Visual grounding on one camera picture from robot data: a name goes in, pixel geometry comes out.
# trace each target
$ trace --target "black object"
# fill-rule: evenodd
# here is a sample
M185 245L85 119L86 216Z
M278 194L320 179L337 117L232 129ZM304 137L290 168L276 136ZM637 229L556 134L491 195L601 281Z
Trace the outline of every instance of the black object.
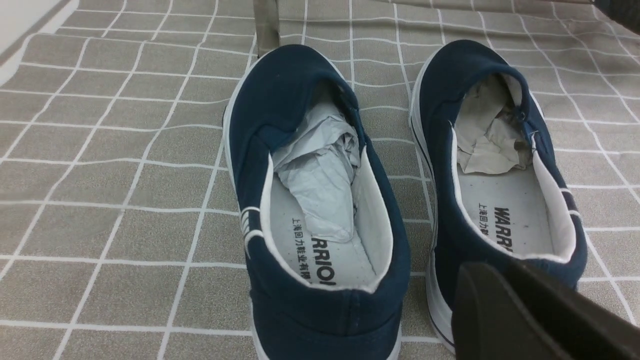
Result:
M640 359L640 330L541 270L465 263L451 320L459 360Z
M594 0L608 18L640 35L640 0Z

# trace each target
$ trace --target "white rubber sole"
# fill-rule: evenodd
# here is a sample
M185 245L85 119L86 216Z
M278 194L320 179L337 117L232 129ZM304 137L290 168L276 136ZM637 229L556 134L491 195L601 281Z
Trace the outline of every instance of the white rubber sole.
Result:
M240 79L240 81L236 85L236 88L234 89L234 92L231 95L231 98L229 99L229 102L227 104L227 107L225 108L225 112L224 112L223 117L222 117L222 137L223 137L224 146L225 146L224 147L225 159L227 161L227 169L228 169L228 172L229 172L229 177L231 178L231 186L233 187L234 192L236 191L236 182L235 182L235 179L234 179L234 169L233 169L233 165L231 163L231 155L230 155L230 151L229 151L229 149L230 149L230 144L229 144L229 124L230 124L230 121L231 121L231 113L232 113L232 110L233 110L234 105L236 103L236 99L237 99L238 93L240 92L240 89L242 88L242 85L244 84L244 81L248 77L249 73L253 70L254 66L256 66L256 64L258 64L258 62L260 62L262 59L264 59L264 57L267 54L262 55L262 57L259 58L255 63L253 63L253 65L251 65L251 67L242 76L242 78ZM331 66L335 69L335 71L338 74L340 74L340 77L342 77L344 79L344 76L342 75L342 73L340 73L340 70L338 70L338 68L331 62L331 60L329 60L324 55L322 55L322 57L325 58L325 60L328 61L329 64L331 64ZM252 335L252 338L253 338L253 346L255 347L256 354L258 355L258 360L269 360L269 357L265 353L264 348L262 347L262 344L260 343L260 338L258 337L258 333L257 333L257 331L255 329L255 322L253 321L253 304L251 302L250 302L250 312L251 312L251 335ZM396 344L394 345L393 350L391 350L391 354L389 354L389 357L387 358L387 360L397 360L398 359L398 356L400 355L401 337L402 337L402 327L400 326L400 328L398 328L398 335L397 335L397 338L396 338Z
M439 50L435 51L424 63L418 78L413 86L413 94L411 100L409 127L411 128L413 139L418 145L419 153L422 156L423 163L427 166L430 172L431 178L433 175L433 166L431 164L431 158L429 157L429 150L427 147L427 141L424 138L424 132L422 131L422 121L420 119L420 86L421 79L424 73L431 63L431 60ZM433 202L436 204L433 211L433 230L431 240L431 251L429 252L429 265L426 271L426 289L427 289L427 303L429 304L429 321L431 322L436 335L442 342L442 344L452 353L455 354L455 348L453 343L453 333L451 331L451 308L447 305L446 301L440 292L438 285L438 279L436 277L435 268L435 247L438 240L438 194Z

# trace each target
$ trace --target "metal pole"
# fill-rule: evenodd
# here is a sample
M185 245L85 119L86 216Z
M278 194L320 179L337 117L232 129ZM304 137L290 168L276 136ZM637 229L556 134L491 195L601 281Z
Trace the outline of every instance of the metal pole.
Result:
M280 46L278 0L253 0L258 57Z

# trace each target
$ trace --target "sneaker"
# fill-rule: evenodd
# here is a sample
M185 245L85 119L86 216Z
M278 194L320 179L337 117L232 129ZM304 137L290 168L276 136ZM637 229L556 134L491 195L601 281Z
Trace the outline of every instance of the sneaker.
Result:
M436 188L427 300L449 350L462 262L502 270L523 259L576 287L587 258L582 220L521 73L477 42L451 42L418 75L410 127Z
M258 358L397 359L410 250L344 77L303 45L261 56L223 138Z

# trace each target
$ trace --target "shoe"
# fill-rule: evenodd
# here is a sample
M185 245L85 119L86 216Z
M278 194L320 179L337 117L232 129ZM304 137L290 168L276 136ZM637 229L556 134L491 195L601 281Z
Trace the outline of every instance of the shoe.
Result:
M459 360L640 359L640 330L524 261L465 263L452 316Z
M429 315L454 351L463 262L501 271L522 259L574 288L586 266L585 235L540 106L521 73L491 49L470 40L440 48L418 75L410 112L436 189Z
M397 359L409 244L344 77L303 45L261 56L223 139L258 358Z

